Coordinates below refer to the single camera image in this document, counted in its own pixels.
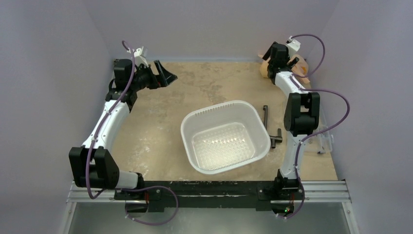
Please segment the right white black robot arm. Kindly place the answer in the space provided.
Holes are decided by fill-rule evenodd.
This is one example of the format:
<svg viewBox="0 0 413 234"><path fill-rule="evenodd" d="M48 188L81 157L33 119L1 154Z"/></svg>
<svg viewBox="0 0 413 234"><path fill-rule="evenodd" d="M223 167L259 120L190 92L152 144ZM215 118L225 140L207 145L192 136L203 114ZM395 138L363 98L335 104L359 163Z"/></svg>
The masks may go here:
<svg viewBox="0 0 413 234"><path fill-rule="evenodd" d="M274 181L274 194L286 198L300 188L300 164L305 141L319 126L320 95L308 92L297 81L292 67L299 61L291 59L292 47L273 42L263 60L268 62L267 75L287 97L283 124L287 131L287 150Z"/></svg>

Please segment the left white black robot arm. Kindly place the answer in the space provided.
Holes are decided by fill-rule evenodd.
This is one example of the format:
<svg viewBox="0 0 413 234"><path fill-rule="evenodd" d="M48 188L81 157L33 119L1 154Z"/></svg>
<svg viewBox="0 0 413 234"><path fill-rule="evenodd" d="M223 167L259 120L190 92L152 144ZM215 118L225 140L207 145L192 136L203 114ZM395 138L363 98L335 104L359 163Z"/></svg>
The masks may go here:
<svg viewBox="0 0 413 234"><path fill-rule="evenodd" d="M103 112L92 133L80 147L69 151L69 161L78 187L97 189L126 189L132 199L145 194L143 177L140 173L119 169L111 155L114 140L130 114L137 92L148 88L169 86L177 76L167 71L160 61L154 61L157 74L150 65L117 59L114 62L114 78L109 83Z"/></svg>

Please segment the orange translucent plastic bag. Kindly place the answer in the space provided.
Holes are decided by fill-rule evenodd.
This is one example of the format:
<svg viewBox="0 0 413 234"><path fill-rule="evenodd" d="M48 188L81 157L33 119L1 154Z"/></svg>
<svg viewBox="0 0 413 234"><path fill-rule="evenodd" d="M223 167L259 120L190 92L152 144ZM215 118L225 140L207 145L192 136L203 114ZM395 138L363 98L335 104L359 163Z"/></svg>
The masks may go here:
<svg viewBox="0 0 413 234"><path fill-rule="evenodd" d="M274 79L276 73L271 73L271 72L268 72L267 70L269 60L270 59L268 59L268 61L264 61L264 60L262 61L261 66L260 66L260 74L263 78ZM307 76L309 74L309 65L303 57L301 57L300 55L293 55L293 57L290 58L290 61L288 62L287 65L289 67L288 72L294 73L296 79L301 84L303 84L304 86L310 84L310 79Z"/></svg>

